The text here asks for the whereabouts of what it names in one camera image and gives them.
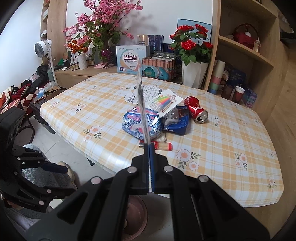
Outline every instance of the red bag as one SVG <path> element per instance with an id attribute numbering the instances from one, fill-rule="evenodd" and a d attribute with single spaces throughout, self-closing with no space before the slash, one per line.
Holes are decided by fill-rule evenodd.
<path id="1" fill-rule="evenodd" d="M 244 24 L 241 24 L 241 25 L 237 26 L 235 28 L 235 30 L 233 31 L 232 35 L 233 35 L 234 41 L 236 41 L 236 42 L 238 42 L 238 43 L 240 43 L 240 44 L 242 44 L 244 46 L 247 46 L 250 49 L 253 49 L 254 48 L 254 42 L 257 40 L 257 38 L 254 39 L 252 37 L 249 37 L 248 35 L 245 35 L 245 33 L 239 33 L 239 32 L 237 32 L 237 30 L 241 26 L 245 26 L 246 29 L 247 29 L 247 32 L 248 32 L 248 28 L 251 26 L 255 30 L 255 32 L 257 34 L 257 38 L 258 38 L 258 32 L 255 29 L 255 27 L 253 25 L 249 24 L 249 23 L 244 23 Z"/>

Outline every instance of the wall socket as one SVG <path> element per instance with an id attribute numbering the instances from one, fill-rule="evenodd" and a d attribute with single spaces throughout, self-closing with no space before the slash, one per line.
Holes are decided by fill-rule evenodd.
<path id="1" fill-rule="evenodd" d="M 130 33 L 131 32 L 131 27 L 128 27 L 128 28 L 120 28 L 119 31 L 120 32 L 126 31 L 127 33 Z"/>

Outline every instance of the checkered tablecloth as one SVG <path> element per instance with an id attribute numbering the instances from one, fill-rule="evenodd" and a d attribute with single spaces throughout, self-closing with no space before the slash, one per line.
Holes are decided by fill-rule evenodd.
<path id="1" fill-rule="evenodd" d="M 122 130 L 123 115 L 136 105 L 124 101 L 136 76 L 101 73 L 41 106 L 41 116 L 75 149 L 118 172 L 143 154 L 139 140 Z M 186 175 L 206 174 L 243 207 L 278 202 L 284 186 L 275 149 L 259 116 L 203 90 L 143 78 L 143 84 L 199 99 L 209 112 L 204 124 L 190 119 L 186 135 L 166 132 L 173 151 L 157 151 Z"/>

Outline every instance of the white flower pot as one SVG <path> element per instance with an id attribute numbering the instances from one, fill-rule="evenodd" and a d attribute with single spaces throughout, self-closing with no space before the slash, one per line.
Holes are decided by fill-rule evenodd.
<path id="1" fill-rule="evenodd" d="M 79 69 L 86 69 L 87 68 L 85 53 L 78 55 L 78 63 L 79 63 Z"/>
<path id="2" fill-rule="evenodd" d="M 190 61 L 190 63 L 185 66 L 184 61 L 182 61 L 182 65 L 183 85 L 199 89 L 209 63 L 194 63 Z"/>

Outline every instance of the electric fan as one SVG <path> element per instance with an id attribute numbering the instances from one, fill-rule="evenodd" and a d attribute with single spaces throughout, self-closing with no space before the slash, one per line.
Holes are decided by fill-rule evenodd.
<path id="1" fill-rule="evenodd" d="M 54 68 L 53 68 L 54 64 L 52 62 L 52 49 L 50 47 L 51 45 L 52 45 L 51 40 L 38 41 L 35 44 L 35 52 L 36 52 L 36 54 L 37 54 L 37 56 L 39 58 L 43 58 L 45 55 L 48 54 L 48 58 L 49 58 L 49 62 L 50 62 L 50 68 L 51 68 L 52 74 L 54 76 L 54 81 L 58 85 L 57 78 L 56 78 Z"/>

